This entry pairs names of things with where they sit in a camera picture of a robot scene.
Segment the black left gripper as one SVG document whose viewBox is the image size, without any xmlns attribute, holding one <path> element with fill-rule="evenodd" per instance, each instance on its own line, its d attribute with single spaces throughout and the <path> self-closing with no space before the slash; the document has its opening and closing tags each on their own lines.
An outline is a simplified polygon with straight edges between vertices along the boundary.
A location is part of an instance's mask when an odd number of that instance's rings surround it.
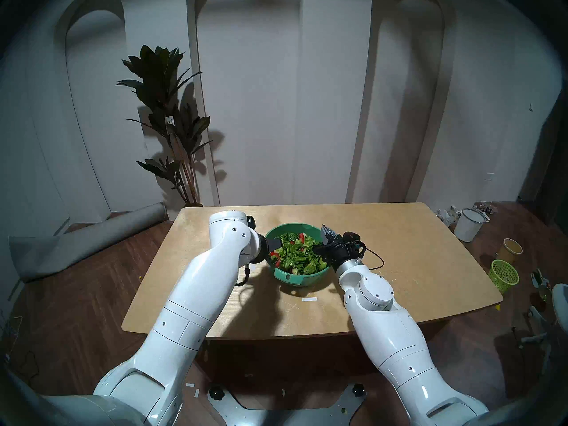
<svg viewBox="0 0 568 426">
<path fill-rule="evenodd" d="M 259 264 L 266 260 L 269 252 L 274 252 L 283 246 L 282 239 L 280 237 L 275 238 L 265 238 L 261 234 L 258 235 L 258 254 L 254 258 L 254 263 Z"/>
</svg>

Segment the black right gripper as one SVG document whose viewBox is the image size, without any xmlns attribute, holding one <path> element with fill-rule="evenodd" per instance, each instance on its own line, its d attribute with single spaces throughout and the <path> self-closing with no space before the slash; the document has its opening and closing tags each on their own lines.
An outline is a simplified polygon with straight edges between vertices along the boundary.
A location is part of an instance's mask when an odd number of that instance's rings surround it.
<svg viewBox="0 0 568 426">
<path fill-rule="evenodd" d="M 349 260 L 361 260 L 366 252 L 366 245 L 358 240 L 338 240 L 337 232 L 321 226 L 322 244 L 314 245 L 312 251 L 315 255 L 330 266 L 341 266 Z"/>
</svg>

